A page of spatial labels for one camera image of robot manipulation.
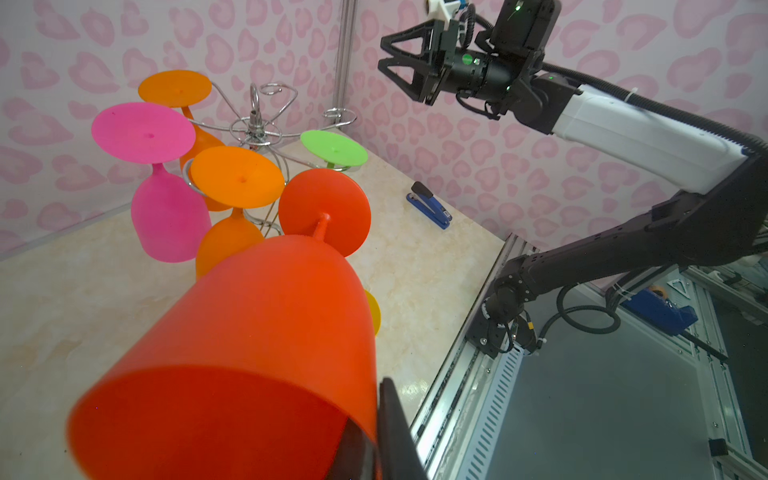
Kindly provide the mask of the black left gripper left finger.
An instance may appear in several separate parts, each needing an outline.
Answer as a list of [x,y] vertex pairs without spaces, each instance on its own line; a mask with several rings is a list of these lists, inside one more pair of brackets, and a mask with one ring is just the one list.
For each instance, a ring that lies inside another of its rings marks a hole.
[[375,443],[352,419],[348,419],[326,478],[374,480],[378,475],[376,455]]

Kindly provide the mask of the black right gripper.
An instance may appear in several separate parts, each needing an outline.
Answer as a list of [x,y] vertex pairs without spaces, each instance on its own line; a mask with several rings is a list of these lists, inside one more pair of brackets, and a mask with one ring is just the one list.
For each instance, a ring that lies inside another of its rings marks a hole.
[[[485,52],[460,49],[458,29],[444,31],[445,26],[433,19],[382,37],[380,47],[392,57],[381,59],[378,70],[417,103],[433,105],[441,93],[451,94],[463,108],[474,108],[472,99],[486,108],[503,103],[512,94],[513,66]],[[415,42],[418,49],[404,49],[408,42]],[[410,79],[396,69],[410,70]]]

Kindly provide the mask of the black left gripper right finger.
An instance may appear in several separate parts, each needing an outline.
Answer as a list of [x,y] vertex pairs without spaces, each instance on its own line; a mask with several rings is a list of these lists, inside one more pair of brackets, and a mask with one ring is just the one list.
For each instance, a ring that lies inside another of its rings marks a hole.
[[381,478],[427,480],[396,386],[388,377],[379,384],[377,429]]

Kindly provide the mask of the green plastic wine glass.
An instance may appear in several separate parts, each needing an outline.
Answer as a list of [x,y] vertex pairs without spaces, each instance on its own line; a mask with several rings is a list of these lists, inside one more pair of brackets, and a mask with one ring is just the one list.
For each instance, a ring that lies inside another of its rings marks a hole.
[[329,168],[350,169],[368,161],[368,152],[356,141],[330,130],[310,130],[300,135],[302,145]]

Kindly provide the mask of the red plastic wine glass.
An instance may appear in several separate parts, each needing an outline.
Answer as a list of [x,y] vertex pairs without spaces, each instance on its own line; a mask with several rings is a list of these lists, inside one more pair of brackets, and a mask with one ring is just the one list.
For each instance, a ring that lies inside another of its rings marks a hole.
[[90,479],[327,479],[346,421],[375,443],[375,335],[348,258],[371,211],[345,174],[294,177],[283,234],[213,268],[85,393]]

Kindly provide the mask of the yellow plastic wine glass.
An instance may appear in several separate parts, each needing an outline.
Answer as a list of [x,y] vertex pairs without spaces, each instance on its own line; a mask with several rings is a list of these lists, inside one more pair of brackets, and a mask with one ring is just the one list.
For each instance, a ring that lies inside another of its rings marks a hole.
[[368,290],[365,290],[364,293],[370,310],[374,335],[377,335],[381,328],[381,309],[373,294],[371,294]]

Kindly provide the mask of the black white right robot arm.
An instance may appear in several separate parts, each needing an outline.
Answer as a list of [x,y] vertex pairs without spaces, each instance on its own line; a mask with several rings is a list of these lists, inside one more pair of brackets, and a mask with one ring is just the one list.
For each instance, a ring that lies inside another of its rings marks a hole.
[[[567,1],[549,58],[663,104],[755,131],[767,116],[763,1]],[[593,148],[513,120],[486,121],[444,94],[386,100],[400,167],[495,234],[556,247],[612,228],[675,187]]]

